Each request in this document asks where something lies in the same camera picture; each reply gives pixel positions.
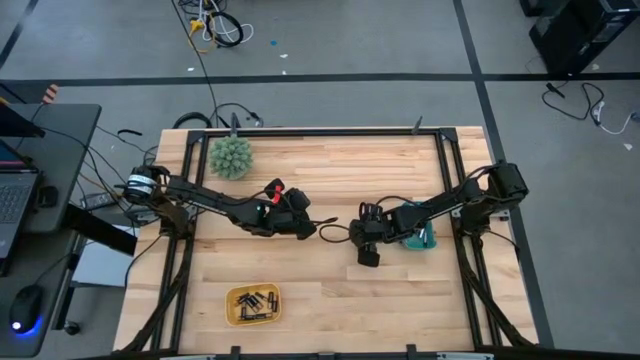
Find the teal plastic bin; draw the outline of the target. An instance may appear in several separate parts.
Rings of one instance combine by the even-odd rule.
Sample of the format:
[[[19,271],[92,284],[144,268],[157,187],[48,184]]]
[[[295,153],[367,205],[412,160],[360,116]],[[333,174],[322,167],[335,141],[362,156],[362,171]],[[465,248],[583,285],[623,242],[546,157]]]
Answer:
[[[425,232],[429,233],[429,248],[424,247],[424,242],[421,241],[419,237],[419,233],[421,229],[424,229]],[[431,221],[419,221],[414,228],[414,232],[411,236],[404,238],[400,241],[400,244],[407,250],[412,251],[425,251],[428,249],[433,249],[437,246],[437,241],[435,238],[433,224]]]

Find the yellow plastic bin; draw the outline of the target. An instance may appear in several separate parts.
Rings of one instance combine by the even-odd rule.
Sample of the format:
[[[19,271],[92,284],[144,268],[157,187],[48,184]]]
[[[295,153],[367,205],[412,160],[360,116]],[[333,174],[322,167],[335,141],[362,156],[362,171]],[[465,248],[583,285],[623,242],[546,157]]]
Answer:
[[[245,301],[243,304],[237,306],[236,298],[245,293],[249,293],[250,295],[255,296],[255,292],[260,292],[266,296],[269,296],[270,292],[274,292],[279,297],[279,310],[277,313],[272,312],[269,309],[269,302],[265,300],[261,300],[263,304],[263,308],[260,312],[254,312],[248,303]],[[241,321],[241,307],[242,305],[246,305],[247,307],[247,315],[259,314],[259,313],[272,313],[273,318],[266,320],[258,320],[258,321]],[[279,319],[282,312],[282,298],[281,291],[276,284],[273,283],[261,283],[261,284],[253,284],[253,285],[244,285],[236,288],[232,288],[229,290],[225,297],[225,317],[227,322],[231,326],[252,326],[252,325],[261,325],[270,322],[274,322]]]

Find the green potted artificial plant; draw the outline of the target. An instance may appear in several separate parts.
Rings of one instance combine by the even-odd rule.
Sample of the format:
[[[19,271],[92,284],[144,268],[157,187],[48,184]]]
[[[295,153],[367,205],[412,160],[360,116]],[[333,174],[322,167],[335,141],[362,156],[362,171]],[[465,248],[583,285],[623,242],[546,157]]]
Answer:
[[[226,180],[239,180],[253,165],[253,153],[246,138],[230,135],[216,140],[209,151],[209,166]]]

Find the black desk leg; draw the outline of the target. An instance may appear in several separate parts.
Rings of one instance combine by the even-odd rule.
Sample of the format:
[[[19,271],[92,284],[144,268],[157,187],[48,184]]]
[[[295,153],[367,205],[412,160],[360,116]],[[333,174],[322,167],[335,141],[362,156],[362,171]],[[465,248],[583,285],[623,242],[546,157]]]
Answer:
[[[75,205],[67,206],[62,227],[73,229],[84,237],[121,253],[134,254],[137,243],[137,238],[134,235],[116,228]]]

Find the black power supply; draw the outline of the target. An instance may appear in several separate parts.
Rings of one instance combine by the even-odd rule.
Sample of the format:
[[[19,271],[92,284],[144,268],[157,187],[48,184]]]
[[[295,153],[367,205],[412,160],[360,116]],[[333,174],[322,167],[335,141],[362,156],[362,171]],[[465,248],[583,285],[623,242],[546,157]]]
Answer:
[[[107,192],[88,194],[81,199],[81,205],[87,211],[114,206],[117,203],[117,198]]]

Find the white panel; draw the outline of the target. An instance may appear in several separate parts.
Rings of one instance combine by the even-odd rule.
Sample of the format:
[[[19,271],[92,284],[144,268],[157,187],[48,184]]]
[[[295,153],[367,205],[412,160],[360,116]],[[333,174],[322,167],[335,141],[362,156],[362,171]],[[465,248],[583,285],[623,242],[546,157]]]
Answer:
[[[81,285],[123,288],[133,255],[109,248],[93,239],[87,241],[72,281]]]

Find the black desk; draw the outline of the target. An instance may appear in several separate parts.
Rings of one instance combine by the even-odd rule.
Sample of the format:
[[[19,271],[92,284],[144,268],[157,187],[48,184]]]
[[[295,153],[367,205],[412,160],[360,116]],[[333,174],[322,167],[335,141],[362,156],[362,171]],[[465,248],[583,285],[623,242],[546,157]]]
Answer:
[[[29,358],[40,351],[66,277],[65,262],[76,243],[77,232],[68,227],[64,216],[101,107],[14,104],[12,109],[45,128],[47,134],[23,141],[10,139],[8,144],[31,158],[43,172],[43,184],[58,191],[55,207],[39,208],[27,216],[27,232],[14,242],[7,273],[0,276],[0,358]],[[36,324],[29,332],[16,334],[9,309],[19,290],[33,283],[43,289]]]

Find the small black desk device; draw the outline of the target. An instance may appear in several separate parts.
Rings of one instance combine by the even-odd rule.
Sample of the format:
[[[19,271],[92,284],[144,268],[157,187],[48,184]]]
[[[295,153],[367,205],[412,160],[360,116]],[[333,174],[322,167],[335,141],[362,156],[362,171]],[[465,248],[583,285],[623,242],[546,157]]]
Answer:
[[[55,186],[43,186],[38,189],[37,206],[39,208],[53,208],[59,198],[58,189]]]

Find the black cabinet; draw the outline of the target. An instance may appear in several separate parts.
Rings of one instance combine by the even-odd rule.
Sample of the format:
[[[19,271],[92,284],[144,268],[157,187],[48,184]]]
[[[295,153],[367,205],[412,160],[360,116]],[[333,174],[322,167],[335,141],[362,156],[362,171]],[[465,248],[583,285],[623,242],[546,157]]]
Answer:
[[[529,37],[549,74],[581,73],[636,19],[640,0],[518,0],[534,17]]]

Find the black computer mouse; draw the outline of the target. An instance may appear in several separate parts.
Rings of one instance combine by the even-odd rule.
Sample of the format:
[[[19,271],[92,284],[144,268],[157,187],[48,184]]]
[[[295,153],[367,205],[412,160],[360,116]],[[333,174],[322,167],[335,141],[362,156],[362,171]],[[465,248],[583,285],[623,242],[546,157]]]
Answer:
[[[9,325],[16,334],[33,330],[40,317],[43,288],[37,284],[28,285],[18,291],[9,309]]]

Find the laptop computer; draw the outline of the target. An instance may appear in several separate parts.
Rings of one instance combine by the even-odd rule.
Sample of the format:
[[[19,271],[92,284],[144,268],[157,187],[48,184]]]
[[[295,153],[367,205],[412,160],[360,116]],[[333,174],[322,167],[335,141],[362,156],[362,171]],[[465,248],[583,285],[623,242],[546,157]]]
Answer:
[[[39,170],[0,140],[0,260],[10,256],[39,180]]]

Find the black monitor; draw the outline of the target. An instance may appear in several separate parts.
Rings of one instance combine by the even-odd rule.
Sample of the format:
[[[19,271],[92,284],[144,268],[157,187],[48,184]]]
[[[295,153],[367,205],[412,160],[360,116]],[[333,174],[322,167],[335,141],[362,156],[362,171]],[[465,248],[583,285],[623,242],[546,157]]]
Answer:
[[[40,137],[45,131],[22,115],[0,103],[0,137]]]

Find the black aluminium table frame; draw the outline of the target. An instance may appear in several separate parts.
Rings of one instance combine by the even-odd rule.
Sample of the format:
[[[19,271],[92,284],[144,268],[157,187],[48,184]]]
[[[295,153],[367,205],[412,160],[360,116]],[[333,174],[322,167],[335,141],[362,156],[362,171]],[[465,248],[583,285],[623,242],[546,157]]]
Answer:
[[[346,226],[362,202],[386,208],[425,200],[490,162],[479,127],[247,129],[254,155],[239,181],[208,164],[220,129],[166,130],[156,162],[174,174],[231,196],[250,196],[279,178],[310,198],[312,219],[337,227],[300,241],[259,238],[227,219],[197,219],[193,250],[145,227],[125,293],[114,346],[143,327],[160,292],[187,260],[187,284],[166,313],[154,345],[167,355],[274,360],[446,360],[521,358],[540,342],[521,267],[524,249],[509,222],[493,220],[480,239],[461,235],[454,216],[433,223],[437,246],[423,252],[379,247],[377,268],[357,262]],[[261,283],[281,291],[278,320],[231,326],[225,297]]]

